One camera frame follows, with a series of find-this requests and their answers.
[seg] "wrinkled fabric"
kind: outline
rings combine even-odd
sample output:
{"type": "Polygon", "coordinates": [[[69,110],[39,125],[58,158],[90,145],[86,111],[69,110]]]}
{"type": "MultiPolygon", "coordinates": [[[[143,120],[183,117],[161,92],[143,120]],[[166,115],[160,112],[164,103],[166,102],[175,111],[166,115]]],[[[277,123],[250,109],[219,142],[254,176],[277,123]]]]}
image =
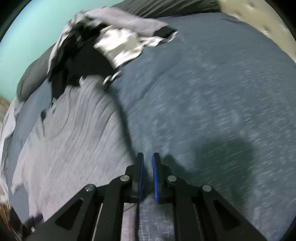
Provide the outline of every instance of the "wrinkled fabric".
{"type": "Polygon", "coordinates": [[[79,86],[81,77],[99,75],[105,79],[116,73],[107,58],[94,48],[95,42],[96,40],[92,39],[81,48],[72,46],[71,51],[64,50],[63,61],[59,62],[49,78],[55,99],[63,94],[67,86],[79,86]]]}
{"type": "Polygon", "coordinates": [[[124,0],[113,7],[143,18],[220,12],[217,0],[124,0]]]}
{"type": "Polygon", "coordinates": [[[98,8],[87,12],[77,13],[64,27],[62,34],[52,49],[48,61],[48,73],[55,65],[55,58],[64,41],[73,35],[77,28],[96,28],[101,24],[115,25],[118,28],[127,28],[140,36],[151,37],[156,31],[167,27],[165,22],[156,19],[145,19],[121,11],[117,8],[98,8]]]}
{"type": "Polygon", "coordinates": [[[15,129],[16,119],[22,107],[22,102],[19,102],[17,98],[14,98],[6,112],[3,120],[2,129],[0,132],[0,202],[8,203],[8,187],[5,178],[5,170],[7,164],[5,159],[7,156],[7,150],[9,149],[11,136],[15,129]]]}
{"type": "Polygon", "coordinates": [[[29,218],[28,194],[21,188],[15,195],[11,193],[12,177],[17,165],[20,152],[28,135],[40,118],[42,111],[52,106],[51,83],[45,80],[42,85],[23,103],[17,117],[11,144],[7,150],[7,171],[4,173],[8,184],[9,204],[14,208],[20,220],[24,223],[29,218]]]}
{"type": "Polygon", "coordinates": [[[119,29],[110,25],[101,30],[94,48],[102,52],[114,68],[118,68],[138,57],[144,46],[155,47],[160,43],[171,41],[174,37],[175,34],[168,39],[158,36],[139,37],[137,33],[129,29],[119,29]]]}
{"type": "MultiPolygon", "coordinates": [[[[108,184],[133,164],[118,108],[102,82],[88,76],[80,87],[68,86],[28,135],[11,189],[26,189],[30,216],[41,213],[46,221],[85,185],[108,184]]],[[[132,224],[135,217],[128,219],[132,224]]],[[[125,233],[132,240],[134,231],[125,233]]]]}
{"type": "Polygon", "coordinates": [[[31,63],[17,84],[17,98],[26,101],[47,78],[50,53],[55,44],[49,47],[37,60],[31,63]]]}
{"type": "MultiPolygon", "coordinates": [[[[144,153],[146,180],[159,152],[174,175],[212,185],[268,241],[280,240],[296,215],[295,63],[223,13],[161,20],[176,38],[144,48],[110,89],[134,152],[144,153]]],[[[174,240],[172,215],[150,195],[139,240],[174,240]]]]}

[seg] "metal pivot bolt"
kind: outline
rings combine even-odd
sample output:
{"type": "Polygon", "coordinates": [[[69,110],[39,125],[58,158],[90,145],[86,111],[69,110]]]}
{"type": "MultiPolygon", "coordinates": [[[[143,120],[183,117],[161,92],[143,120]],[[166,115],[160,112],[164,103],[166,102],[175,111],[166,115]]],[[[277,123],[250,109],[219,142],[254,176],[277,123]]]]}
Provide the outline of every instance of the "metal pivot bolt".
{"type": "Polygon", "coordinates": [[[123,181],[123,182],[127,182],[129,180],[129,176],[128,175],[122,175],[120,177],[120,180],[123,181]]]}
{"type": "Polygon", "coordinates": [[[205,192],[210,192],[212,190],[212,187],[210,185],[203,185],[202,186],[202,189],[205,191],[205,192]]]}
{"type": "Polygon", "coordinates": [[[85,186],[84,189],[85,189],[87,192],[90,192],[90,191],[94,190],[94,188],[95,188],[95,185],[94,185],[94,184],[88,184],[88,185],[85,186]]]}
{"type": "Polygon", "coordinates": [[[173,183],[173,182],[175,182],[175,181],[177,180],[177,178],[176,178],[175,176],[173,176],[173,175],[168,176],[167,179],[168,179],[168,181],[171,182],[171,183],[173,183]]]}

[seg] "teal wall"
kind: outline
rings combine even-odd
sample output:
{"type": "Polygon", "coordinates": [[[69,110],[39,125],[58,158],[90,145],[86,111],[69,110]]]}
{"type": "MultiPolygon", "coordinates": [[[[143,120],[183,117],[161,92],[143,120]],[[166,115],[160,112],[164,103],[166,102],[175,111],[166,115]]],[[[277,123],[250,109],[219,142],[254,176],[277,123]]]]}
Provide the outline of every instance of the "teal wall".
{"type": "Polygon", "coordinates": [[[57,41],[65,24],[81,11],[121,0],[32,0],[0,42],[0,95],[11,101],[26,68],[57,41]]]}

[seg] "blue bedsheet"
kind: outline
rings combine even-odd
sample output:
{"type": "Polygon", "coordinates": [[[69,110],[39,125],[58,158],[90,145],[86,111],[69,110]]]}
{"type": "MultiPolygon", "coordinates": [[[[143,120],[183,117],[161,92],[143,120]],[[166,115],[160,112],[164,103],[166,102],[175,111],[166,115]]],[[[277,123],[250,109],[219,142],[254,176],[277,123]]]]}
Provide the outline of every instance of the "blue bedsheet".
{"type": "MultiPolygon", "coordinates": [[[[268,240],[279,240],[296,215],[296,65],[275,43],[223,13],[163,18],[176,38],[145,48],[108,90],[121,105],[127,138],[188,183],[211,184],[268,240]]],[[[40,111],[45,83],[27,101],[9,151],[8,185],[40,111]]],[[[25,193],[10,195],[21,219],[25,193]]],[[[153,195],[140,205],[140,240],[174,240],[172,208],[153,195]]]]}

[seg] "beige cushion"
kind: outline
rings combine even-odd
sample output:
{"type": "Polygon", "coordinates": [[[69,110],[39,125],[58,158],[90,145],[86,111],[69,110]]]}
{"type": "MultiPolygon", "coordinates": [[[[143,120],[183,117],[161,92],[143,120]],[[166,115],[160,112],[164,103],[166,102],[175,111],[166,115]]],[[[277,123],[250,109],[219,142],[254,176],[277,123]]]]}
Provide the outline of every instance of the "beige cushion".
{"type": "Polygon", "coordinates": [[[296,62],[296,41],[276,11],[264,0],[218,0],[221,11],[253,26],[296,62]]]}

